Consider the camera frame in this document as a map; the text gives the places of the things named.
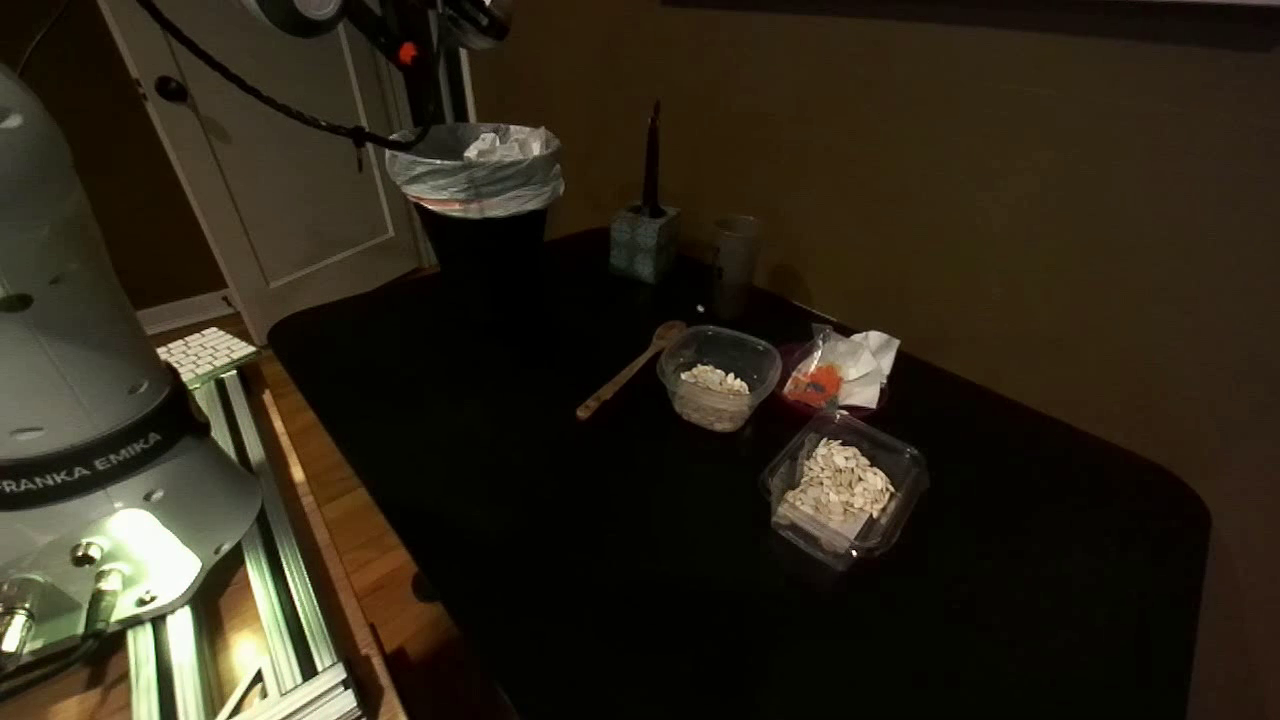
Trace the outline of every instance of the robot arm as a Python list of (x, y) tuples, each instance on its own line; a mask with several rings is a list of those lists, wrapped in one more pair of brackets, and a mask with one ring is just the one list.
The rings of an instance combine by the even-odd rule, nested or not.
[(459, 50), (492, 50), (512, 33), (502, 0), (389, 0), (385, 14), (368, 0), (249, 0), (249, 9), (288, 36), (321, 36), (347, 22), (397, 69), (420, 65), (420, 50), (427, 43), (415, 36), (420, 25), (397, 18), (434, 14)]
[[(423, 25), (397, 14), (427, 0), (249, 6), (291, 36), (347, 22), (391, 65), (420, 61), (404, 30)], [(494, 0), (433, 14), (451, 43), (506, 36)], [(0, 69), (0, 680), (183, 603), (257, 507), (258, 480), (210, 444), (136, 325), (61, 130)]]

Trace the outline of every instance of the door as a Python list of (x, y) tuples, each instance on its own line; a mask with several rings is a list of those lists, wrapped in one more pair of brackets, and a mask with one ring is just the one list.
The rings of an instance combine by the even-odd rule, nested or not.
[[(374, 150), (249, 100), (174, 50), (136, 0), (101, 9), (257, 342), (288, 313), (423, 265), (420, 224), (380, 171)], [(161, 0), (161, 9), (228, 69), (306, 117), (407, 130), (399, 81), (347, 30), (294, 39), (257, 22), (242, 0)]]

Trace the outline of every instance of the plastic container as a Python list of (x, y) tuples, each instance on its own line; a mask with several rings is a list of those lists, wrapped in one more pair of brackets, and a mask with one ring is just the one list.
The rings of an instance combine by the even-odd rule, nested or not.
[[(849, 448), (880, 467), (892, 494), (875, 494), (875, 471), (860, 467)], [(763, 467), (763, 486), (771, 530), (821, 566), (844, 571), (864, 555), (885, 555), (898, 541), (926, 487), (926, 467), (911, 444), (836, 409), (791, 437)]]
[[(719, 367), (719, 371), (745, 382), (749, 389), (745, 394), (708, 389), (708, 385), (691, 382), (691, 367), (701, 367), (701, 364)], [(708, 427), (708, 433), (735, 433), (749, 424), (749, 415), (758, 409), (758, 402), (776, 394), (776, 385), (784, 378), (784, 362), (758, 338), (701, 325), (701, 330), (686, 330), (673, 348), (665, 348), (656, 371), (667, 389), (676, 415), (685, 415), (686, 424)]]

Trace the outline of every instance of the wall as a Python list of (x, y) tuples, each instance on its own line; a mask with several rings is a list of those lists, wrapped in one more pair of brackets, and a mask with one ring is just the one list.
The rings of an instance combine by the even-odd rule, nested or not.
[[(0, 65), (17, 69), (49, 14), (49, 0), (3, 0)], [(219, 292), (223, 278), (97, 6), (68, 6), (32, 61), (27, 89), (49, 106), (74, 151), (126, 302), (154, 309)]]
[(656, 0), (520, 6), (485, 119), (562, 137), (553, 232), (641, 194), (685, 238), (1186, 477), (1215, 511), (1192, 716), (1280, 716), (1280, 53)]

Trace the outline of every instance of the black tablecloth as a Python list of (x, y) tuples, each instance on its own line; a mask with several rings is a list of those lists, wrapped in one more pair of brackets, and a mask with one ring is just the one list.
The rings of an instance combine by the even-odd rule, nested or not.
[[(708, 437), (642, 371), (573, 415), (701, 302), (562, 246), (487, 292), (399, 281), (272, 330), (520, 716), (1182, 716), (1208, 511), (1176, 477), (902, 354), (873, 424), (930, 487), (830, 577), (768, 530), (789, 409)], [(811, 334), (771, 297), (733, 325)]]

